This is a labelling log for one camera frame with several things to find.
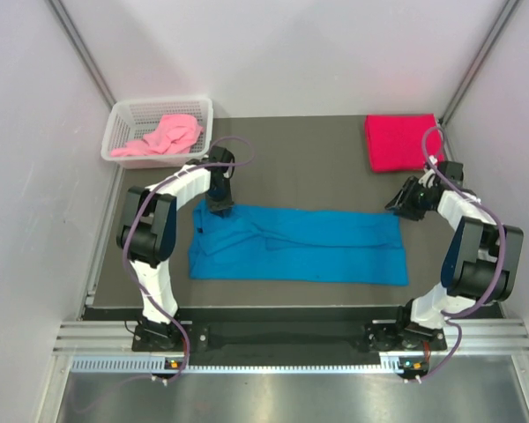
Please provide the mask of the blue t shirt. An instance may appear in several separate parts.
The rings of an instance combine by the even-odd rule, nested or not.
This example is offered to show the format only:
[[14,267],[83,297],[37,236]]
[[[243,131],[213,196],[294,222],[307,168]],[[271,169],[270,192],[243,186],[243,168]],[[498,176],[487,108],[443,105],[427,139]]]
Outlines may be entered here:
[[194,279],[295,280],[407,286],[397,217],[237,205],[226,217],[192,213]]

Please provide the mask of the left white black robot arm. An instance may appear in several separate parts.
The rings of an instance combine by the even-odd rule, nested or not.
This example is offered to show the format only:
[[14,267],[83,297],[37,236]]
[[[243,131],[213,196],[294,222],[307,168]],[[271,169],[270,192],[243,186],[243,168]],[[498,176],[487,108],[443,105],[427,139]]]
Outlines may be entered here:
[[201,160],[187,162],[165,181],[132,187],[124,202],[116,244],[126,270],[139,283],[143,311],[133,332],[134,352],[176,351],[184,343],[174,320],[179,309],[171,287],[169,260],[175,249],[177,213],[205,196],[205,210],[224,218],[233,209],[230,188],[235,156],[214,146]]

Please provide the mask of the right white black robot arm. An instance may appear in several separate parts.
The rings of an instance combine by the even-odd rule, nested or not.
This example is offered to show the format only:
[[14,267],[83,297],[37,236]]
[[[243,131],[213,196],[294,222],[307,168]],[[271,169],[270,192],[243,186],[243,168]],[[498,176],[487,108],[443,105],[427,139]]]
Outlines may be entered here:
[[425,295],[400,306],[392,323],[365,327],[377,352],[444,345],[443,328],[451,315],[506,301],[513,290],[524,240],[515,226],[499,227],[481,200],[464,186],[462,164],[443,161],[411,176],[385,206],[393,214],[419,221],[437,212],[454,231],[439,282]]

